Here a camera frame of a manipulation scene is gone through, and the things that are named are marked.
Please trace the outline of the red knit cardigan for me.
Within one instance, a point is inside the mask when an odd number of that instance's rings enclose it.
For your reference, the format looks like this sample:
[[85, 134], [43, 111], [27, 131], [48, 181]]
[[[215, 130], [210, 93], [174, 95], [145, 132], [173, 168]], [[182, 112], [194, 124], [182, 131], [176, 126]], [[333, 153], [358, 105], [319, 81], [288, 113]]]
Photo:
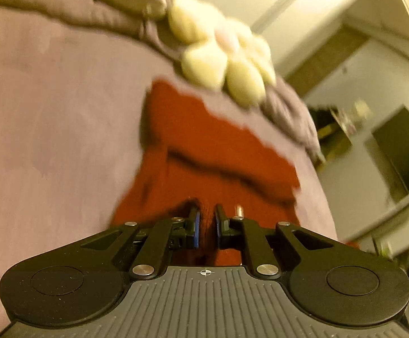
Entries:
[[262, 227], [299, 222], [295, 167], [249, 130], [219, 119], [203, 101], [163, 79], [155, 80], [146, 96], [144, 119], [148, 134], [141, 166], [113, 213], [113, 226], [135, 221], [150, 227], [186, 201], [196, 201], [200, 246], [180, 252], [176, 263], [234, 266], [241, 263], [240, 253], [216, 247], [217, 204], [227, 215], [242, 207]]

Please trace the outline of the dark clothes pile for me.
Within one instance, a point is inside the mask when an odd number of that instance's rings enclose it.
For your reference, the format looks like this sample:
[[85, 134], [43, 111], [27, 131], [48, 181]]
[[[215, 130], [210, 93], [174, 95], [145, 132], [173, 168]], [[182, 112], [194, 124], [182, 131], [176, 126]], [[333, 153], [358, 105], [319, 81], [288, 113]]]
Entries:
[[339, 128], [336, 120], [336, 115], [338, 114], [336, 107], [309, 107], [308, 110], [317, 129], [319, 140], [330, 136], [330, 134], [333, 134]]

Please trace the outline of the yellow side table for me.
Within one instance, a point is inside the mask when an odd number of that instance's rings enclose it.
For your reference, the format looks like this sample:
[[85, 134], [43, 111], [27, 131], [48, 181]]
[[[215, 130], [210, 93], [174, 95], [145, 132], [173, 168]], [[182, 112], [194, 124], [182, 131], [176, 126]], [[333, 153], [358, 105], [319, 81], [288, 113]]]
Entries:
[[321, 172], [333, 160], [339, 159], [351, 150], [352, 141], [338, 121], [320, 128], [317, 136], [321, 149], [321, 156], [314, 162], [317, 172]]

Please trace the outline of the white gift bouquet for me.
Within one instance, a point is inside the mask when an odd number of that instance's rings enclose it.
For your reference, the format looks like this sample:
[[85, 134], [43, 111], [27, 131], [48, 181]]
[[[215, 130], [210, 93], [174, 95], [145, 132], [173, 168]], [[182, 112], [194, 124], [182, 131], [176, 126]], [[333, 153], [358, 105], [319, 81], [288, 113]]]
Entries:
[[372, 117], [373, 112], [368, 104], [362, 100], [356, 100], [349, 110], [339, 111], [339, 120], [342, 128], [348, 133], [354, 134], [362, 129], [365, 122]]

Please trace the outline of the purple bed sheet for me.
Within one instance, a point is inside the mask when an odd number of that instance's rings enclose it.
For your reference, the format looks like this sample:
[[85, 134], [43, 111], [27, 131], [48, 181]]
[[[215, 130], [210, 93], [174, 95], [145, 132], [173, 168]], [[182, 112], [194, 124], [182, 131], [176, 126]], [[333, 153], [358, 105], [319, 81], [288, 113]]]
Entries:
[[[140, 166], [142, 105], [156, 77], [293, 163], [301, 224], [336, 237], [306, 151], [260, 111], [190, 85], [141, 41], [0, 6], [0, 279], [20, 260], [108, 227]], [[0, 331], [7, 324], [0, 301]]]

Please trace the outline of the cream flower-shaped pillow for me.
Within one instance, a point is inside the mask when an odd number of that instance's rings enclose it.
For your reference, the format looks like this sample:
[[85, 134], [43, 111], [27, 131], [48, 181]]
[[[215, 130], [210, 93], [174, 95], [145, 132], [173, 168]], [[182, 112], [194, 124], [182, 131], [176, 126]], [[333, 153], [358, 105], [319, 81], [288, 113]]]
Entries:
[[186, 45], [180, 56], [190, 82], [211, 90], [225, 88], [243, 108], [259, 107], [266, 88], [276, 85], [269, 43], [234, 17], [202, 0], [172, 0], [169, 28]]

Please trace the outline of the purple rumpled duvet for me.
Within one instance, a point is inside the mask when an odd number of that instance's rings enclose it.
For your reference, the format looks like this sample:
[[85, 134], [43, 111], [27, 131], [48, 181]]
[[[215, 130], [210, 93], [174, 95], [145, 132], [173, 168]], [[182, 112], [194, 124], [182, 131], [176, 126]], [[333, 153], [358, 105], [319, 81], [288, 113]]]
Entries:
[[[172, 0], [166, 1], [165, 16], [151, 19], [101, 0], [0, 0], [0, 92], [45, 84], [70, 92], [105, 83], [116, 88], [118, 74], [134, 90], [156, 73], [189, 81], [180, 66], [186, 45], [171, 33]], [[275, 74], [265, 101], [250, 108], [262, 111], [316, 161], [321, 149], [310, 112]], [[225, 88], [198, 87], [229, 95]]]

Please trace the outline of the black wall television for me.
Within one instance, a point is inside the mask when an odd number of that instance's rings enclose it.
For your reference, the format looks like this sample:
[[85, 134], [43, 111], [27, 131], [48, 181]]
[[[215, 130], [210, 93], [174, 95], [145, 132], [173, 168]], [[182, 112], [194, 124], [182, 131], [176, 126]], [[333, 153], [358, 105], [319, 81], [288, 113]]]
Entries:
[[409, 110], [400, 107], [372, 131], [378, 147], [409, 193]]

